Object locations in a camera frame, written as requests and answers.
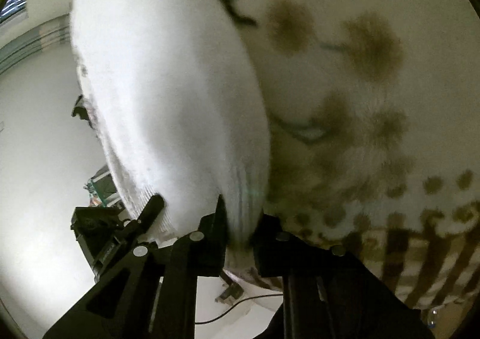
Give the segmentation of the white knit sweater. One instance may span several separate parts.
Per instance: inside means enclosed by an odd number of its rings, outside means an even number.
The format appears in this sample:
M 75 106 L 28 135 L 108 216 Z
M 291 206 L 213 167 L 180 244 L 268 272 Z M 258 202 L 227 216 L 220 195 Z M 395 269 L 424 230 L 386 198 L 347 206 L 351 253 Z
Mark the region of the white knit sweater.
M 72 0 L 78 81 L 131 218 L 159 195 L 148 238 L 194 231 L 224 201 L 224 266 L 254 266 L 270 163 L 256 71 L 220 0 Z

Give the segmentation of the green shelf rack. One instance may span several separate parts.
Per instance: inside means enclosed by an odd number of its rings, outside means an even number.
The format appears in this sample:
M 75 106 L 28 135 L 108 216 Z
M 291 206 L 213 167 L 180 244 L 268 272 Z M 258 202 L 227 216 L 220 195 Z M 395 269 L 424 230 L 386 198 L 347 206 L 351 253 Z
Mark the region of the green shelf rack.
M 89 194 L 90 207 L 125 207 L 107 165 L 104 165 L 87 180 L 84 189 Z

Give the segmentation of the striped green curtain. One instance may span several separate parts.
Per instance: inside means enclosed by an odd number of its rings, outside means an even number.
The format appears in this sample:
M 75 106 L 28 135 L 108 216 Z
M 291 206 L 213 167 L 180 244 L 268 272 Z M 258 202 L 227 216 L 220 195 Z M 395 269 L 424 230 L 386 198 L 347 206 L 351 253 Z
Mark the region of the striped green curtain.
M 1 48 L 0 73 L 6 73 L 38 53 L 69 44 L 70 38 L 69 15 L 59 16 L 30 29 Z

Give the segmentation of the floral plush blanket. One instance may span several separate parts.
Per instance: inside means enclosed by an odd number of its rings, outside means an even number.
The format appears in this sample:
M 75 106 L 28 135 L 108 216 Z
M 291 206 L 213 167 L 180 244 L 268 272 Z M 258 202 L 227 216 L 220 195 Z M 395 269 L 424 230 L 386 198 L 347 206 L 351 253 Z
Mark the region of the floral plush blanket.
M 407 306 L 479 293 L 479 15 L 470 0 L 226 0 L 272 134 L 265 211 Z

